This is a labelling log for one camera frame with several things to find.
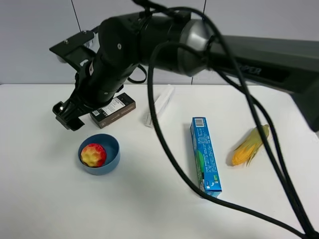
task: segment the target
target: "corn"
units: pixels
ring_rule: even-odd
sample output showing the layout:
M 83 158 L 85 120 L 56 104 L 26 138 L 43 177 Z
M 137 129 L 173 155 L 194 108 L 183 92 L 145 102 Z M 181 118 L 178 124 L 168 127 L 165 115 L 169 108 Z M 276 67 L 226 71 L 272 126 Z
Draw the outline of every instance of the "corn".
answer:
M 266 137 L 268 137 L 269 125 L 264 125 L 263 130 Z M 263 142 L 261 141 L 258 130 L 257 128 L 254 128 L 244 142 L 234 150 L 235 153 L 232 158 L 232 164 L 235 166 L 246 162 L 246 165 L 248 166 L 262 145 Z

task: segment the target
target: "blue bowl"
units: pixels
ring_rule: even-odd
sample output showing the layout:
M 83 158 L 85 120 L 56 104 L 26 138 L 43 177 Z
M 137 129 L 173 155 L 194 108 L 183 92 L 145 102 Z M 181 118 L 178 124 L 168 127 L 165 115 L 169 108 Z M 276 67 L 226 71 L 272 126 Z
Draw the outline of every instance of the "blue bowl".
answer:
M 86 166 L 81 161 L 81 152 L 85 146 L 91 143 L 98 143 L 103 146 L 103 148 L 106 151 L 106 161 L 105 163 L 98 168 L 91 168 L 89 166 Z M 118 141 L 108 134 L 96 134 L 93 135 L 81 143 L 78 151 L 78 157 L 80 160 L 80 163 L 85 171 L 88 173 L 94 174 L 94 175 L 103 175 L 111 172 L 113 169 L 116 168 L 116 166 L 120 162 L 120 145 Z

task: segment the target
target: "gray wall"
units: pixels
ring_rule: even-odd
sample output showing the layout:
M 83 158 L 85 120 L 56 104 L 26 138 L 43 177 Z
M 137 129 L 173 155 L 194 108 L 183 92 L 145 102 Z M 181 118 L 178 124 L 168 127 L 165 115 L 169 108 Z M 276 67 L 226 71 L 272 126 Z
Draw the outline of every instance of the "gray wall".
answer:
M 205 0 L 162 0 L 167 6 L 203 10 Z M 72 83 L 74 70 L 48 48 L 104 19 L 141 10 L 131 0 L 1 0 L 0 84 Z M 79 26 L 74 13 L 77 13 Z M 319 40 L 318 0 L 207 0 L 205 13 L 224 34 Z M 142 78 L 138 70 L 133 75 Z M 191 84 L 192 79 L 160 70 L 158 84 Z M 224 84 L 202 72 L 193 84 Z

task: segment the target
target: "white table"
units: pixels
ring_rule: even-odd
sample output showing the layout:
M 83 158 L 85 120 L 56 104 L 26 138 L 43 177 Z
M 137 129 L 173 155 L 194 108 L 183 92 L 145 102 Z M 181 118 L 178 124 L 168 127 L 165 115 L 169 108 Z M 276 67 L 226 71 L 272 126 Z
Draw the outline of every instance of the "white table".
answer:
M 165 86 L 155 86 L 156 95 Z M 291 98 L 251 86 L 271 115 L 294 185 L 319 230 L 319 140 Z M 292 239 L 268 222 L 195 195 L 171 166 L 154 130 L 142 123 L 146 86 L 125 86 L 137 109 L 99 129 L 89 116 L 76 132 L 54 117 L 52 106 L 71 85 L 0 86 L 1 239 Z M 177 86 L 160 124 L 177 161 L 196 182 L 189 125 L 207 117 L 223 192 L 220 199 L 249 207 L 301 229 L 264 150 L 250 167 L 226 164 L 254 123 L 244 97 L 230 86 Z M 121 161 L 94 176 L 76 163 L 87 137 L 108 133 Z

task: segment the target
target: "toy apple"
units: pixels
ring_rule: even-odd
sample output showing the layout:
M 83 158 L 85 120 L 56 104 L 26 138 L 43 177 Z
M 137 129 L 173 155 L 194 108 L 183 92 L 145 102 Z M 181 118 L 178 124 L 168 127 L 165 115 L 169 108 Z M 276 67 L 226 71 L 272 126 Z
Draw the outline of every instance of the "toy apple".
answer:
M 81 161 L 89 167 L 101 167 L 106 160 L 106 151 L 98 143 L 85 146 L 81 152 Z

